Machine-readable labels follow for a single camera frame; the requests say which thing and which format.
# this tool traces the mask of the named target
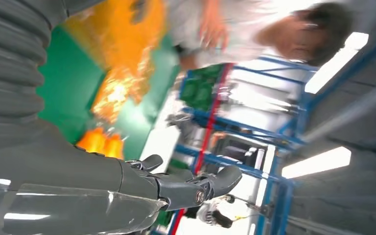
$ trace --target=green table surface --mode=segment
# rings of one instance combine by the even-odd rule
[[[105,71],[60,27],[53,31],[47,52],[48,62],[40,68],[46,82],[37,89],[45,100],[40,117],[58,126],[69,142],[76,143],[91,123],[89,110]],[[151,90],[138,106],[129,99],[119,114],[115,127],[129,136],[123,150],[126,160],[137,159],[142,153],[179,72],[175,56],[170,39],[164,37],[152,54],[155,72],[150,78]]]

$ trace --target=orange object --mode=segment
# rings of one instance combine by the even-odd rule
[[[92,113],[110,124],[116,122],[132,85],[131,77],[125,73],[117,68],[108,71],[92,105]]]
[[[103,154],[110,158],[124,159],[123,140],[119,134],[113,134],[106,140]]]
[[[108,70],[92,112],[109,123],[116,121],[129,96],[138,104],[148,92],[148,79],[154,70],[150,55],[165,33],[163,0],[150,0],[141,7],[137,2],[106,0],[64,24],[90,56]]]
[[[101,153],[106,138],[103,128],[97,127],[93,130],[88,130],[76,145],[84,148],[89,153]]]

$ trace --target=red pole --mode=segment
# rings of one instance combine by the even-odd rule
[[[221,74],[221,80],[220,80],[220,83],[218,84],[217,92],[224,85],[226,77],[228,75],[228,72],[232,68],[233,68],[233,64],[226,64],[224,66],[223,72]],[[206,129],[206,132],[205,132],[204,142],[202,144],[200,153],[198,155],[197,165],[195,166],[195,174],[197,174],[200,171],[202,163],[204,162],[204,154],[205,154],[205,151],[207,150],[208,142],[209,142],[210,137],[211,137],[212,125],[215,123],[215,111],[217,110],[219,105],[220,105],[220,100],[219,100],[218,94],[217,94],[217,99],[214,100],[214,102],[212,103],[212,106],[211,106],[210,118],[208,119],[208,122],[207,122],[207,129]],[[185,213],[184,209],[178,211],[178,213],[175,217],[175,226],[174,226],[173,230],[171,231],[170,235],[176,235],[176,231],[178,229],[179,223],[181,222],[182,216],[184,216],[184,213]]]

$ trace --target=gray robotic arm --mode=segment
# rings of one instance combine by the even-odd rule
[[[50,31],[102,0],[0,0],[0,234],[130,233],[159,210],[200,205],[228,193],[236,167],[217,176],[150,174],[162,160],[123,162],[87,153],[37,114]]]

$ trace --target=person's hand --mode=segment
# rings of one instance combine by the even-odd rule
[[[215,49],[221,46],[221,50],[227,47],[228,33],[226,25],[219,14],[218,0],[203,0],[204,10],[200,28],[202,44],[207,49]]]

